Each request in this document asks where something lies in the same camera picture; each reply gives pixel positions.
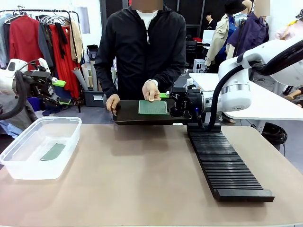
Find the person's right hand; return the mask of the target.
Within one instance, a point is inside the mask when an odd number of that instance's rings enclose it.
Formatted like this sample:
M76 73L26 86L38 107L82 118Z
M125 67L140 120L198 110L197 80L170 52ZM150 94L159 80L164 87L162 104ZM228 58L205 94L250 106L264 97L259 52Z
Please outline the person's right hand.
M116 108L120 103L120 98L117 94L112 94L106 101L107 110L116 116Z

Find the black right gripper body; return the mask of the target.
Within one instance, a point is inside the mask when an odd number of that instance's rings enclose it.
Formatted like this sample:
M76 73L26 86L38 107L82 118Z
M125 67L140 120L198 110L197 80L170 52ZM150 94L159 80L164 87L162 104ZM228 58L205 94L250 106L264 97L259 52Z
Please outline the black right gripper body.
M178 117L198 118L205 108L205 99L200 89L173 87L170 99L174 101L173 106L178 109Z

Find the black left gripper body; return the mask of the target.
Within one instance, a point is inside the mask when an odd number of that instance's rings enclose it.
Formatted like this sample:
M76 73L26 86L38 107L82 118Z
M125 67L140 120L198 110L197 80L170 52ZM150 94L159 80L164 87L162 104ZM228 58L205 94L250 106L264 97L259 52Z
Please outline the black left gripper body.
M38 97L45 100L59 100L55 93L53 82L58 79L46 71L25 71L23 80L28 97Z

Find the person's left hand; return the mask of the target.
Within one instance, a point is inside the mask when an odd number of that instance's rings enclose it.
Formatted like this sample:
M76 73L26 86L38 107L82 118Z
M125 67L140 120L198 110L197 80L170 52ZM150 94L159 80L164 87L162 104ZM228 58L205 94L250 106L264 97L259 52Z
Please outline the person's left hand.
M143 96L146 101L160 101L160 92L158 90L158 82L156 80L146 81L142 88Z

